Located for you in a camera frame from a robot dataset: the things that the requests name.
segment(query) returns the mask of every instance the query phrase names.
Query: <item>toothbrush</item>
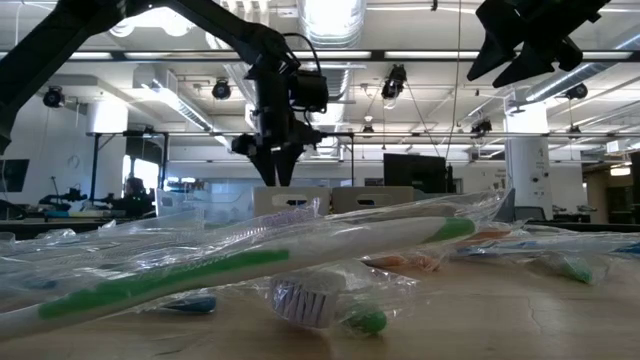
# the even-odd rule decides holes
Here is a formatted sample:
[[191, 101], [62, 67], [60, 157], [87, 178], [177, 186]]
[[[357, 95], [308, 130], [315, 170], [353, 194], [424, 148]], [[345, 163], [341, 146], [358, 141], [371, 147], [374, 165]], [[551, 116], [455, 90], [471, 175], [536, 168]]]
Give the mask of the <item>toothbrush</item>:
[[264, 241], [249, 249], [105, 280], [43, 304], [0, 314], [0, 341], [70, 326], [162, 296], [293, 271], [344, 258], [468, 236], [473, 221], [423, 217], [366, 225], [331, 224], [308, 236]]

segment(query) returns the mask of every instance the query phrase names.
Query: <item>wooden table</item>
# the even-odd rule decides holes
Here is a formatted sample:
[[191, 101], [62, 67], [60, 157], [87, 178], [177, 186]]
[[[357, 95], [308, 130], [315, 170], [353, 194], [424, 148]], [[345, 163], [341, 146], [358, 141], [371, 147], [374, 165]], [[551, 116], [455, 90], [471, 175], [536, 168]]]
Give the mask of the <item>wooden table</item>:
[[250, 301], [213, 315], [125, 314], [0, 344], [1, 359], [638, 359], [640, 287], [612, 271], [587, 286], [517, 267], [451, 263], [423, 280], [412, 316], [383, 335], [289, 326]]

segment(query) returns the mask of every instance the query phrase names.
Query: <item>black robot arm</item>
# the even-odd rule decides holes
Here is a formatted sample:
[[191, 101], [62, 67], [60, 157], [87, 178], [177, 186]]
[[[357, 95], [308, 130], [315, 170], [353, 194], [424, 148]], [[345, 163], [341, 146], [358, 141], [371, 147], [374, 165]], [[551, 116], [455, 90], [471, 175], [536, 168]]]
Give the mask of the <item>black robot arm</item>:
[[0, 60], [0, 154], [11, 142], [20, 108], [89, 37], [156, 7], [173, 9], [229, 44], [252, 65], [247, 78], [257, 85], [259, 131], [250, 141], [244, 137], [235, 143], [239, 150], [250, 149], [240, 152], [253, 156], [254, 164], [256, 152], [286, 148], [292, 142], [297, 142], [298, 148], [321, 139], [310, 127], [301, 129], [294, 123], [292, 109], [326, 110], [326, 79], [320, 69], [299, 70], [300, 62], [277, 31], [241, 20], [211, 0], [60, 0], [49, 16]]

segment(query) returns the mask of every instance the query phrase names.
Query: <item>plastic wrap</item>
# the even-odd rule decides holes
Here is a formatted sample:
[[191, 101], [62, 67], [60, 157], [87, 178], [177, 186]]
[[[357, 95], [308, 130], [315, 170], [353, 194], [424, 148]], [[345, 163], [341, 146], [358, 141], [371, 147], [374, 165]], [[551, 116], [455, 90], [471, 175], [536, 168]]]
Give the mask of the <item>plastic wrap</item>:
[[595, 285], [608, 275], [615, 257], [640, 254], [640, 234], [579, 233], [524, 225], [514, 226], [507, 236], [456, 245], [451, 256], [457, 259], [519, 265], [536, 274]]
[[36, 240], [35, 247], [17, 243], [0, 259], [0, 292], [8, 299], [3, 310], [14, 310], [0, 314], [0, 339], [93, 320], [175, 293], [452, 241], [476, 228], [466, 218], [308, 220], [300, 211], [216, 230], [180, 224], [166, 229], [159, 218], [160, 227], [133, 223], [93, 238]]
[[444, 216], [464, 217], [478, 223], [489, 223], [493, 221], [504, 199], [504, 191], [484, 191], [331, 215], [326, 219], [369, 223], [411, 217]]
[[277, 316], [310, 329], [340, 328], [356, 336], [376, 335], [389, 322], [410, 316], [428, 296], [419, 282], [343, 260], [212, 289], [224, 300], [258, 294]]

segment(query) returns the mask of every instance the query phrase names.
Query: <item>fluorescent light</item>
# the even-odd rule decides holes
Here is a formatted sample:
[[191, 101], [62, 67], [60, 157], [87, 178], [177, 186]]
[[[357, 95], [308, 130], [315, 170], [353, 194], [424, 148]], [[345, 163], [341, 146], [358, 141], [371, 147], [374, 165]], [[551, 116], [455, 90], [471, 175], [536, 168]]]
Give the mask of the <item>fluorescent light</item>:
[[[311, 51], [294, 51], [293, 54], [298, 59], [313, 59]], [[368, 59], [371, 51], [317, 51], [319, 59]]]
[[611, 168], [611, 170], [609, 170], [609, 173], [611, 174], [611, 176], [627, 176], [631, 174], [631, 168], [629, 167]]
[[76, 52], [71, 55], [71, 60], [104, 60], [111, 59], [108, 52]]
[[[478, 51], [460, 51], [461, 59], [475, 59]], [[408, 59], [457, 59], [457, 51], [385, 51], [385, 59], [408, 58]]]
[[401, 132], [394, 132], [394, 133], [365, 133], [365, 132], [357, 132], [357, 133], [353, 133], [353, 135], [358, 136], [358, 137], [404, 137], [404, 136], [411, 136], [412, 133], [401, 133]]
[[[315, 70], [316, 63], [308, 63], [303, 65], [307, 69]], [[365, 64], [320, 64], [322, 70], [330, 69], [330, 70], [366, 70], [367, 65]]]
[[584, 51], [582, 52], [583, 61], [601, 60], [601, 59], [628, 59], [633, 54], [631, 51]]
[[[368, 5], [367, 6], [367, 11], [421, 11], [421, 10], [428, 10], [431, 11], [432, 7], [431, 4], [427, 4], [427, 5], [402, 5], [402, 4], [398, 4], [398, 5]], [[475, 14], [475, 10], [474, 9], [458, 9], [457, 7], [443, 7], [443, 6], [439, 6], [438, 10], [443, 10], [443, 11], [453, 11], [453, 12], [458, 12], [460, 10], [461, 13], [463, 14]]]
[[124, 56], [130, 60], [188, 60], [198, 61], [207, 59], [237, 61], [240, 60], [238, 53], [232, 50], [211, 50], [211, 51], [175, 51], [175, 52], [153, 52], [153, 51], [127, 51]]
[[167, 52], [125, 52], [124, 56], [126, 56], [129, 59], [154, 59], [154, 58], [161, 58], [161, 57], [167, 57], [171, 55], [171, 53], [167, 53]]
[[209, 137], [211, 136], [209, 133], [207, 132], [201, 132], [201, 133], [193, 133], [193, 132], [185, 132], [185, 133], [181, 133], [181, 132], [175, 132], [175, 133], [169, 133], [169, 136], [174, 137]]

